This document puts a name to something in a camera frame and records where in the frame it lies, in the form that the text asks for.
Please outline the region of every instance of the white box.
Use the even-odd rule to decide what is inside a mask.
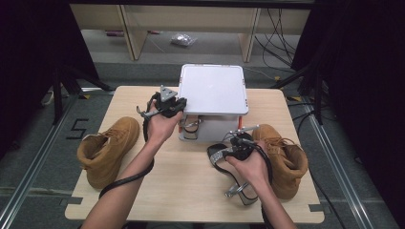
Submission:
[[[223,141],[226,133],[240,128],[248,113],[244,71],[240,66],[183,65],[178,97],[187,99],[183,119],[198,116],[196,137],[181,128],[180,139]]]

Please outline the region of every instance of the gray carpet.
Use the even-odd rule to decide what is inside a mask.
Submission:
[[[97,63],[96,68],[100,79],[113,87],[120,85],[158,86],[160,84],[177,86],[181,73],[181,65]],[[274,84],[274,76],[282,78],[289,76],[289,73],[270,68],[249,68],[244,69],[244,73],[248,88],[267,88]],[[82,87],[94,87],[85,81],[80,80],[79,82]],[[298,85],[299,79],[285,86],[283,92],[286,96],[296,96],[298,95],[296,92]],[[79,119],[81,121],[76,123],[76,128],[86,129],[84,135],[96,133],[111,99],[111,95],[91,95],[89,99],[78,99],[75,102],[11,228],[76,228],[80,224],[80,221],[68,220],[64,217],[66,199],[74,189],[81,171],[75,155],[81,132],[72,131],[72,127]],[[292,117],[306,113],[303,106],[291,106],[289,110]],[[375,228],[397,228],[384,201],[370,181],[367,171],[354,160],[355,152],[345,137],[338,120],[334,117],[332,108],[326,107],[322,114],[324,128],[327,130],[330,141],[350,175],[367,212],[372,217]],[[52,120],[53,105],[38,110],[33,115],[27,130],[19,138],[21,148],[10,150],[0,161],[1,207],[5,206],[12,188],[18,185],[19,180],[30,166],[51,128]],[[294,121],[296,128],[300,121],[301,118]],[[299,136],[302,147],[309,157],[309,169],[319,184],[320,188],[316,186],[316,189],[325,208],[326,216],[325,221],[320,224],[299,224],[299,228],[342,228],[333,208],[336,209],[346,228],[358,228],[352,210],[340,189],[309,119],[303,121]]]

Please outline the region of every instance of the cable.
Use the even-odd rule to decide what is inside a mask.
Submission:
[[[328,202],[328,204],[330,205],[331,210],[334,212],[334,214],[337,217],[337,220],[339,220],[340,225],[342,226],[342,228],[346,229],[345,224],[343,223],[342,219],[340,218],[339,214],[337,214],[336,209],[334,208],[333,204],[331,204],[330,199],[328,198],[328,196],[326,195],[326,193],[324,192],[324,190],[322,189],[322,187],[319,185],[318,181],[316,181],[315,177],[313,176],[312,173],[309,173],[310,177],[312,177],[313,182],[316,184],[316,186],[319,188],[319,190],[321,191],[322,195],[324,195],[325,200]]]
[[[294,118],[292,119],[292,120],[295,120],[295,119],[300,118],[300,117],[303,116],[303,119],[301,119],[301,121],[300,121],[300,123],[299,123],[299,125],[298,125],[298,129],[297,129],[297,135],[298,135],[298,136],[300,135],[300,134],[299,134],[299,133],[300,133],[300,129],[301,129],[301,126],[302,126],[304,120],[305,120],[307,117],[309,117],[310,115],[313,115],[314,112],[315,112],[315,111],[310,111],[310,112],[308,112],[308,113],[301,114],[301,115],[299,115],[299,116],[297,116],[297,117],[294,117]],[[313,182],[316,184],[316,186],[317,186],[317,187],[319,188],[319,190],[321,191],[322,195],[324,195],[325,199],[327,200],[328,204],[330,205],[330,208],[332,209],[332,211],[333,211],[334,214],[336,215],[337,219],[339,220],[340,225],[342,226],[342,228],[345,229],[346,227],[345,227],[345,225],[344,225],[342,219],[341,219],[341,218],[339,217],[339,215],[337,214],[337,211],[336,211],[336,209],[334,208],[333,204],[331,203],[330,199],[328,198],[328,196],[326,195],[326,193],[324,192],[324,190],[322,189],[322,187],[319,185],[319,183],[316,181],[316,179],[313,177],[313,174],[312,174],[312,173],[309,173],[309,174],[310,174],[310,176],[312,177]]]
[[[110,191],[110,190],[112,190],[114,188],[117,188],[120,185],[135,181],[135,180],[140,179],[142,177],[145,177],[147,174],[149,174],[149,172],[152,171],[154,164],[155,164],[155,160],[152,159],[152,162],[149,164],[149,166],[144,171],[140,172],[139,174],[131,176],[131,177],[127,177],[127,178],[124,178],[124,179],[119,179],[119,180],[114,181],[113,183],[107,185],[105,188],[103,188],[101,190],[98,198],[102,198],[102,196],[104,196],[105,193],[107,193],[108,191]]]
[[[301,119],[301,121],[300,121],[300,124],[298,124],[297,135],[300,135],[300,129],[301,129],[302,124],[304,123],[304,120],[313,114],[315,114],[315,111],[311,111],[304,115],[303,119]]]
[[[286,61],[286,60],[283,59],[280,55],[274,53],[273,51],[269,50],[269,49],[266,47],[267,44],[269,43],[268,40],[267,40],[266,45],[263,45],[263,44],[259,41],[259,39],[257,38],[257,36],[254,36],[254,38],[255,38],[256,41],[259,43],[259,45],[262,46],[262,48],[263,48],[263,53],[265,53],[265,51],[266,51],[266,52],[272,54],[274,57],[276,57],[276,58],[279,59],[280,61],[282,61],[283,63],[285,63],[286,65],[288,65],[289,67],[291,66],[291,64],[288,63],[288,61]]]
[[[276,81],[274,78],[271,78],[270,76],[266,75],[266,74],[265,74],[265,73],[263,73],[263,72],[256,71],[256,70],[252,70],[252,69],[249,69],[249,68],[246,68],[246,67],[244,67],[244,69],[249,70],[249,71],[252,71],[252,72],[255,72],[255,73],[260,73],[260,74],[264,75],[265,77],[267,77],[267,78],[269,78],[269,79],[272,79],[272,80]]]
[[[268,13],[268,16],[269,16],[269,18],[270,18],[270,20],[271,20],[271,24],[273,25],[273,28],[274,28],[273,34],[272,34],[272,35],[270,36],[270,38],[268,39],[269,42],[270,42],[275,48],[285,51],[286,54],[287,54],[287,57],[288,57],[289,61],[292,62],[292,58],[291,58],[290,54],[291,54],[291,53],[292,53],[292,54],[295,54],[295,53],[290,52],[290,51],[288,50],[286,44],[287,44],[290,48],[292,48],[294,51],[295,51],[295,49],[287,42],[286,38],[284,37],[283,24],[282,24],[282,20],[281,20],[281,17],[282,17],[282,9],[279,9],[279,19],[278,19],[278,21],[277,21],[277,24],[274,24],[274,20],[273,20],[273,18],[272,18],[272,16],[271,16],[271,13],[270,13],[270,10],[269,10],[269,9],[267,9],[267,13]],[[280,32],[281,32],[281,35],[280,35],[280,33],[278,32],[278,30],[277,30],[279,25],[280,25]],[[279,39],[280,39],[280,41],[281,41],[281,43],[282,43],[282,45],[283,45],[283,47],[284,47],[283,49],[280,48],[280,47],[278,47],[278,46],[276,46],[276,45],[274,45],[274,44],[271,42],[271,38],[273,37],[274,33],[276,33],[277,36],[279,37]]]
[[[294,107],[294,106],[299,106],[299,105],[314,105],[314,103],[294,103],[294,104],[288,104],[287,106]]]

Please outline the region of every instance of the right hand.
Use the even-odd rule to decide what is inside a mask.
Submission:
[[[258,141],[257,144],[267,154],[265,142]],[[233,156],[227,156],[226,161],[233,165],[238,173],[253,187],[256,183],[266,182],[268,184],[268,171],[265,160],[256,150],[246,160],[238,160]]]
[[[156,100],[152,101],[150,111],[156,110]],[[173,134],[173,130],[182,118],[182,112],[168,118],[161,114],[156,114],[151,117],[148,124],[148,141],[156,140],[157,142],[164,142]]]

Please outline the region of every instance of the brown boot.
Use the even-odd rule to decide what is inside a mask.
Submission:
[[[305,152],[291,140],[282,138],[270,125],[262,124],[252,133],[254,140],[263,140],[271,162],[273,181],[271,187],[277,198],[295,197],[301,177],[307,172],[308,159]]]
[[[102,189],[117,178],[122,158],[135,145],[138,136],[138,122],[125,116],[106,132],[83,138],[77,158],[87,171],[87,180],[92,187]]]

